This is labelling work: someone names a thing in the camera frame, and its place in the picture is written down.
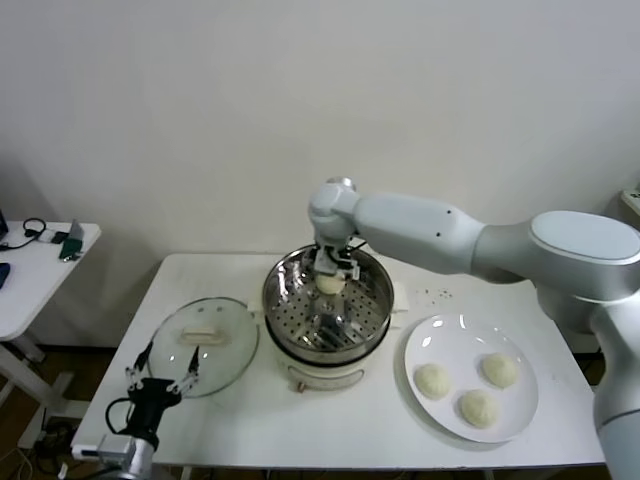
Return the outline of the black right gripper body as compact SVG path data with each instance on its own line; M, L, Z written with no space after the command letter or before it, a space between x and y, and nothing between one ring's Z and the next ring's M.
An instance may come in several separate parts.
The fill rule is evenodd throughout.
M317 248L316 257L325 261L325 273L344 272L344 269L353 262L348 253L344 250L336 250L333 246L324 245Z

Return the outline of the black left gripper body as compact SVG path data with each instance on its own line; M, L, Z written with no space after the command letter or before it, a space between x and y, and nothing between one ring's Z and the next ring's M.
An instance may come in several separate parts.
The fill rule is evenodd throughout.
M129 392L133 411L127 422L129 435L151 435L158 430L164 412L175 405L173 380L144 378L142 387Z

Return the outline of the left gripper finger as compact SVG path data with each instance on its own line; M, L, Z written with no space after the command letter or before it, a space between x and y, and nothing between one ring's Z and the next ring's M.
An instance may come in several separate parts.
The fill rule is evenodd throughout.
M141 389L142 388L142 380L144 378L144 372L146 368L147 361L149 359L149 355L153 348L153 342L150 341L144 350L142 350L132 366L129 366L125 369L125 376L127 378L127 388L128 389Z
M185 376L176 381L172 387L175 394L184 395L189 392L199 381L199 347L196 347L188 365Z

